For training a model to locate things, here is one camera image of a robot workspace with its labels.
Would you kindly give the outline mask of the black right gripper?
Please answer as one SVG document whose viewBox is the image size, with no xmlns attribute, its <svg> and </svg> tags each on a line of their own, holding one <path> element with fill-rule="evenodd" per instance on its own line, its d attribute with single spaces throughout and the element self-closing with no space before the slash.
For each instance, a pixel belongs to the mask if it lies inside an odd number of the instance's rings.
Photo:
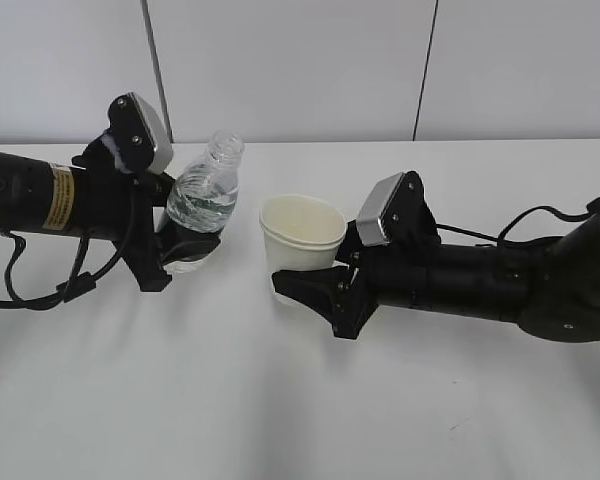
<svg viewBox="0 0 600 480">
<path fill-rule="evenodd" d="M 356 339 L 380 305 L 412 308 L 427 288 L 430 248 L 392 243 L 365 247 L 356 221 L 347 223 L 336 261 L 346 266 L 311 271 L 280 270 L 274 291 L 322 316 L 337 338 Z"/>
</svg>

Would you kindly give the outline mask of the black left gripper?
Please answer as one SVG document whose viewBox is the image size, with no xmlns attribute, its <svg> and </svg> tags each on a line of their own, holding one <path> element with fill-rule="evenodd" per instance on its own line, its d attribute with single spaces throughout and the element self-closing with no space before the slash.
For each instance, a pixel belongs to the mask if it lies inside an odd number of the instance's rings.
<svg viewBox="0 0 600 480">
<path fill-rule="evenodd" d="M 164 267 L 198 262 L 221 243 L 221 230 L 201 233 L 166 222 L 157 233 L 154 209 L 166 205 L 174 178 L 149 171 L 125 173 L 111 137 L 91 141 L 72 159 L 77 168 L 72 225 L 91 237 L 109 240 L 112 257 L 91 278 L 97 282 L 124 261 L 143 292 L 160 292 L 172 277 Z"/>
</svg>

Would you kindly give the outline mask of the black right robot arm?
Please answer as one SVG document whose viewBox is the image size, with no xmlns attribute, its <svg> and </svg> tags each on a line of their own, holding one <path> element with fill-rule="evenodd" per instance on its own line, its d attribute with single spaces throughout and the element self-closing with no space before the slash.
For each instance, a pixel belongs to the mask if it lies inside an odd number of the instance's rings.
<svg viewBox="0 0 600 480">
<path fill-rule="evenodd" d="M 562 343 L 600 341 L 600 197 L 572 216 L 564 236 L 493 244 L 441 242 L 431 222 L 414 239 L 365 246 L 354 226 L 339 266 L 272 274 L 276 293 L 322 316 L 338 338 L 355 339 L 382 306 L 487 319 Z"/>
</svg>

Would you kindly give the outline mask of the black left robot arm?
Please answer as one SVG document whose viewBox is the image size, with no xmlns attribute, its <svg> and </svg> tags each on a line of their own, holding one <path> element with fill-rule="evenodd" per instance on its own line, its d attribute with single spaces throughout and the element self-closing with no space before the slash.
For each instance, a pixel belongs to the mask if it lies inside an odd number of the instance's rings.
<svg viewBox="0 0 600 480">
<path fill-rule="evenodd" d="M 69 166 L 0 152 L 0 231 L 110 241 L 141 291 L 160 292 L 167 265 L 202 260 L 220 244 L 218 231 L 154 224 L 173 185 L 166 173 L 122 172 L 98 143 Z"/>
</svg>

